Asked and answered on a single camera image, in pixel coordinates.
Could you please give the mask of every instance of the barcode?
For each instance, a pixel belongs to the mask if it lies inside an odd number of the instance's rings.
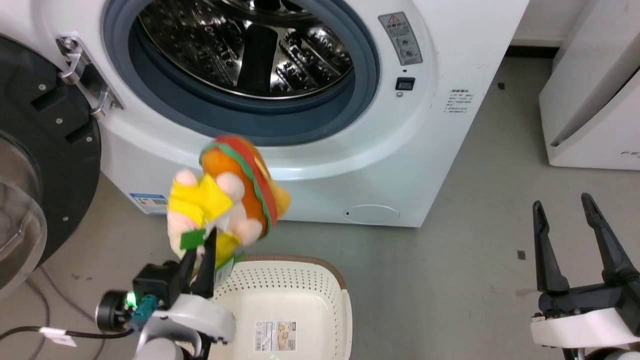
[[[262,350],[262,331],[255,332],[255,351]]]

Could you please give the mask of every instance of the black baseboard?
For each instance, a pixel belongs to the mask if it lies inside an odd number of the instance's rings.
[[[537,58],[553,59],[560,50],[559,47],[544,46],[515,46],[511,45],[504,54],[505,58]]]

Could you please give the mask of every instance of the screw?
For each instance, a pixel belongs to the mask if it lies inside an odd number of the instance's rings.
[[[69,50],[73,50],[73,48],[76,47],[76,42],[71,38],[65,38],[64,40],[62,40],[62,45],[64,45]]]

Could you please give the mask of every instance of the open black door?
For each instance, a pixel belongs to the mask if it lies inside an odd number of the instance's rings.
[[[74,232],[100,176],[100,132],[80,89],[0,36],[0,299]]]

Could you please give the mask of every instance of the white plastic basket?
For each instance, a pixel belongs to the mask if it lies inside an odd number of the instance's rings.
[[[347,360],[351,355],[349,293],[340,273],[320,259],[248,256],[216,288],[212,301],[233,312],[237,330],[233,343],[212,346],[210,360]]]

